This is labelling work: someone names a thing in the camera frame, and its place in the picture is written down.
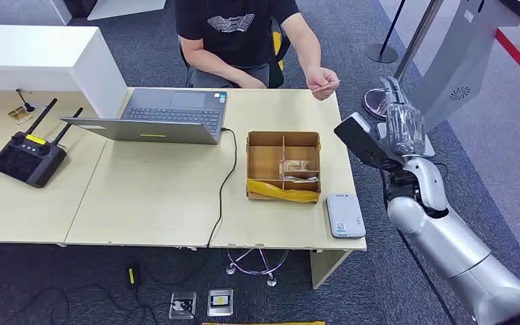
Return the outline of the person's right hand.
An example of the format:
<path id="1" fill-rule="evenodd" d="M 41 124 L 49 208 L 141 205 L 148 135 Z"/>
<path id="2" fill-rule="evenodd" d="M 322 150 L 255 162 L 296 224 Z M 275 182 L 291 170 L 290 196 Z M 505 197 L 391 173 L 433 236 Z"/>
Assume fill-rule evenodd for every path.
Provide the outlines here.
<path id="1" fill-rule="evenodd" d="M 243 73 L 239 77 L 236 78 L 235 83 L 243 89 L 265 89 L 265 84 L 259 79 L 247 74 Z"/>

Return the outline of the person's left hand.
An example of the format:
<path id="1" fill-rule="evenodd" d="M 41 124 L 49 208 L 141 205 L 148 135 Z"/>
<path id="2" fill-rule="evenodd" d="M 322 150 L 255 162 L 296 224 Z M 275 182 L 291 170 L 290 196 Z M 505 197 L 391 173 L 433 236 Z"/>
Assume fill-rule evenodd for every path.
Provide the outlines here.
<path id="1" fill-rule="evenodd" d="M 313 67 L 306 72 L 306 83 L 315 99 L 324 101 L 335 92 L 340 80 L 333 70 Z"/>

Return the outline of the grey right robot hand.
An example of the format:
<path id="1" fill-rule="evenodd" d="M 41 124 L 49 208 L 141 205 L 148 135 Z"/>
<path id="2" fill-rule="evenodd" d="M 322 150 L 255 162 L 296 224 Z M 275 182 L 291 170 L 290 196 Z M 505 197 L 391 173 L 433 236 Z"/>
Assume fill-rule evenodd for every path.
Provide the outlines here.
<path id="1" fill-rule="evenodd" d="M 387 138 L 400 156 L 423 156 L 426 149 L 423 116 L 413 107 L 394 77 L 380 78 L 386 98 Z"/>

